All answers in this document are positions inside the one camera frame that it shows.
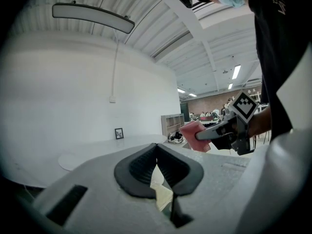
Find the gray speckled surface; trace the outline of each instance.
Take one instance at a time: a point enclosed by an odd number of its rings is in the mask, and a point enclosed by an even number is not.
[[[191,195],[178,198],[182,212],[191,215],[194,219],[211,211],[211,207],[222,200],[242,176],[243,171],[224,167],[223,164],[230,163],[243,168],[250,162],[249,158],[213,155],[177,148],[169,144],[164,145],[196,160],[204,169],[203,180],[196,190]]]
[[[239,220],[249,203],[260,178],[267,146],[255,150],[246,171],[236,182],[233,188],[222,197],[215,205],[209,207],[205,214],[194,221],[176,229],[171,234],[234,234]]]
[[[34,202],[46,214],[73,187],[88,187],[85,196],[65,223],[75,233],[168,233],[176,229],[156,207],[156,201],[127,195],[114,178],[115,165],[123,158],[147,147],[130,148],[118,153],[89,160],[48,187]],[[233,188],[241,171],[222,167],[225,162],[246,166],[249,159],[218,156],[168,146],[199,162],[204,178],[192,195],[179,198],[184,213],[199,219],[211,211]]]

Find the ceiling beam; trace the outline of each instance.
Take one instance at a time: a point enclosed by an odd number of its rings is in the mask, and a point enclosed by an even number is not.
[[[253,85],[253,86],[250,86],[248,88],[258,87],[259,85],[260,84]],[[228,92],[233,92],[233,91],[237,91],[237,90],[242,90],[242,89],[245,89],[245,88],[241,86],[241,87],[232,88],[231,90],[225,89],[225,90],[218,91],[218,92],[204,93],[204,94],[201,94],[201,95],[197,95],[197,97],[186,98],[183,101],[188,101],[188,100],[193,100],[193,99],[200,99],[200,98],[209,97],[209,96],[216,96],[216,95],[220,95],[220,94],[224,94],[224,93],[228,93]]]
[[[187,77],[186,79],[188,80],[189,79],[189,75],[191,75],[192,73],[194,73],[194,72],[196,72],[196,71],[200,71],[200,70],[202,70],[202,69],[205,69],[206,68],[206,66],[201,66],[201,67],[198,67],[198,68],[195,68],[195,69],[192,69],[192,70],[190,70],[190,71],[187,71],[187,72],[185,72],[185,73],[182,73],[182,74],[180,74],[180,75],[176,75],[176,78],[179,78],[179,79],[181,79],[181,77]],[[213,74],[213,72],[210,72],[210,73],[206,73],[206,75],[212,75]]]
[[[169,56],[174,55],[179,50],[189,45],[190,41],[192,40],[193,36],[191,33],[187,33],[186,35],[182,36],[181,38],[170,44],[168,47],[166,47],[164,50],[162,50],[159,54],[157,54],[157,56],[155,56],[156,63],[163,62]]]
[[[218,11],[216,13],[212,13],[202,19],[200,19],[200,24],[202,26],[202,29],[205,31],[207,28],[219,24],[223,21],[231,20],[234,18],[238,18],[245,15],[253,14],[253,12],[250,10],[249,6],[243,5],[239,8],[233,8],[228,7],[224,8],[221,11]]]
[[[189,29],[195,40],[204,39],[204,31],[193,10],[185,7],[180,0],[163,0],[176,13],[179,19]]]
[[[214,73],[214,80],[215,80],[215,83],[216,83],[216,88],[219,91],[219,82],[218,82],[218,79],[217,79],[216,73],[215,73],[216,72],[216,66],[215,66],[215,61],[214,61],[213,54],[211,52],[211,48],[209,46],[209,43],[206,40],[203,41],[203,45],[204,45],[204,48],[205,48],[205,50],[207,52],[210,65],[211,65],[211,68],[212,68],[213,73]]]
[[[236,88],[236,87],[241,87],[241,86],[243,86],[243,88],[249,88],[249,87],[255,87],[255,86],[259,86],[259,85],[261,85],[262,84],[262,79],[257,79],[257,80],[254,80],[254,81],[252,81],[252,82],[247,82],[247,83],[240,83],[240,84],[237,84],[237,85],[235,85],[235,87],[234,88]]]

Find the brick wall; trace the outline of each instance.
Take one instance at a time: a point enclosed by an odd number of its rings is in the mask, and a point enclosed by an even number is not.
[[[251,90],[252,94],[256,94],[257,92],[261,93],[261,86],[254,87],[254,88],[247,88],[243,89],[246,93],[248,90]],[[204,98],[199,98],[199,99],[193,99],[193,100],[188,100],[186,103],[188,103],[189,106],[189,112],[190,113],[195,113],[201,114],[202,111],[204,112],[211,112],[214,109],[219,109],[223,107],[223,105],[228,101],[229,98],[235,97],[238,95],[240,90],[216,95],[216,96],[209,96],[209,97],[204,97]]]

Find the black shirt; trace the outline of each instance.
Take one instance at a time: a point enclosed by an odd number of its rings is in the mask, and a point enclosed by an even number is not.
[[[261,100],[271,106],[272,139],[292,128],[276,92],[311,41],[308,1],[249,0],[249,7],[255,14],[257,51],[263,76]]]

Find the curved white wall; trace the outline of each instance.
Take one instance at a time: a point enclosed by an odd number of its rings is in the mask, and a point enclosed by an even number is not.
[[[8,179],[45,187],[66,174],[58,157],[75,145],[161,134],[160,116],[180,113],[176,78],[119,45],[116,104],[109,103],[116,44],[70,32],[11,39],[0,72],[0,165]]]

